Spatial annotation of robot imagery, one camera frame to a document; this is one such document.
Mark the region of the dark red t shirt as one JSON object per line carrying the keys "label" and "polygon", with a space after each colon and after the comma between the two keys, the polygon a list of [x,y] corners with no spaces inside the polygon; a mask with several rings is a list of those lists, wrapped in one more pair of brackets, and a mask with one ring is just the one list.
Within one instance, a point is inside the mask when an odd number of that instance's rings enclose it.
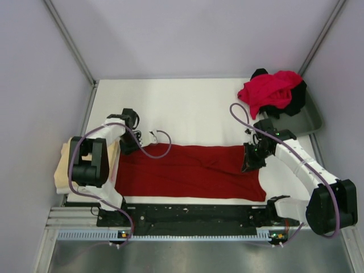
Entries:
{"label": "dark red t shirt", "polygon": [[262,202],[259,172],[241,172],[244,146],[159,143],[121,155],[115,188],[123,196],[239,198]]}

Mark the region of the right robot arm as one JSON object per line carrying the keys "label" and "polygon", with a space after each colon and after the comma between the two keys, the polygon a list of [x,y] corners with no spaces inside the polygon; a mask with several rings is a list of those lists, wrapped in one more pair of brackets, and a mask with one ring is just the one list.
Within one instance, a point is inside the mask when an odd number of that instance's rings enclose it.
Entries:
{"label": "right robot arm", "polygon": [[271,207],[265,211],[270,224],[278,225],[291,218],[324,236],[357,224],[357,190],[351,180],[340,180],[328,172],[306,152],[291,131],[277,130],[270,119],[248,128],[255,134],[251,143],[244,144],[242,172],[259,170],[266,166],[268,157],[274,156],[292,171],[309,194],[309,200],[290,196],[270,199]]}

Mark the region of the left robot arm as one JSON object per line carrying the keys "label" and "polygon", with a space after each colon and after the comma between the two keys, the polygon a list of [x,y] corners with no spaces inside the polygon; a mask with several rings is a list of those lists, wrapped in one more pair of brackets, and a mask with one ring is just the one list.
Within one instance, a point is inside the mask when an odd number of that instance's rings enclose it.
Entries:
{"label": "left robot arm", "polygon": [[118,144],[123,155],[139,150],[142,133],[137,130],[139,115],[129,108],[121,114],[108,115],[105,122],[86,133],[84,137],[74,136],[69,147],[68,178],[86,192],[71,191],[80,196],[96,199],[103,210],[109,210],[109,218],[116,225],[124,225],[129,212],[122,207],[123,197],[115,189],[109,178],[110,169],[108,148]]}

